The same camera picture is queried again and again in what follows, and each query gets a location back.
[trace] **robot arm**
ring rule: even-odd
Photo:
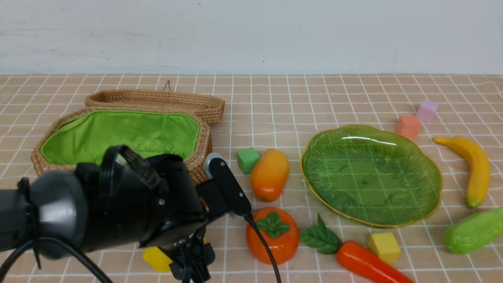
[[[2,282],[14,262],[33,249],[48,259],[74,256],[101,282],[110,279],[86,253],[139,242],[157,246],[182,282],[204,283],[215,259],[204,243],[206,226],[234,213],[257,232],[278,282],[271,251],[251,217],[251,204],[219,154],[209,154],[209,180],[194,186],[183,159],[164,154],[143,159],[127,146],[110,147],[101,166],[80,163],[74,171],[48,171],[32,184],[0,190],[0,251],[14,249],[0,267]]]

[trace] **basket lid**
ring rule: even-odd
[[[162,90],[104,90],[88,95],[86,107],[97,106],[187,111],[196,114],[204,122],[212,124],[222,120],[225,101],[211,95],[173,91],[168,80]]]

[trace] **glass plate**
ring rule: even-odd
[[[300,167],[324,205],[367,226],[410,225],[431,216],[441,203],[437,165],[411,140],[370,126],[317,134]]]

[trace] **wicker basket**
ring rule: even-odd
[[[98,101],[98,99],[110,102],[93,102]],[[34,150],[32,151],[31,160],[38,175],[41,175],[48,170],[75,169],[75,165],[51,164],[42,154],[42,147],[44,146],[44,144],[50,137],[58,133],[58,131],[63,126],[99,110],[132,110],[145,113],[182,113],[196,121],[199,124],[199,133],[197,136],[195,150],[190,156],[187,156],[184,159],[184,162],[187,165],[192,180],[196,185],[208,179],[204,172],[203,164],[208,154],[210,154],[213,150],[209,123],[215,123],[221,120],[224,109],[224,101],[222,99],[196,94],[166,93],[159,91],[142,90],[112,90],[102,91],[90,95],[86,100],[86,103],[87,105],[84,109],[61,117],[57,121],[55,121],[48,129],[44,137],[39,141],[37,146],[34,148]],[[100,103],[103,103],[106,106],[93,106],[94,104]]]
[[[209,95],[174,92],[171,90],[170,82],[167,81],[160,91],[137,89],[100,91],[86,97],[86,106],[190,111],[206,123],[212,124],[222,120],[225,101]]]

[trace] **carrot leaves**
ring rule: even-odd
[[[300,232],[300,240],[308,247],[317,249],[321,254],[335,254],[342,246],[342,241],[328,229],[318,214],[318,225],[311,225]]]

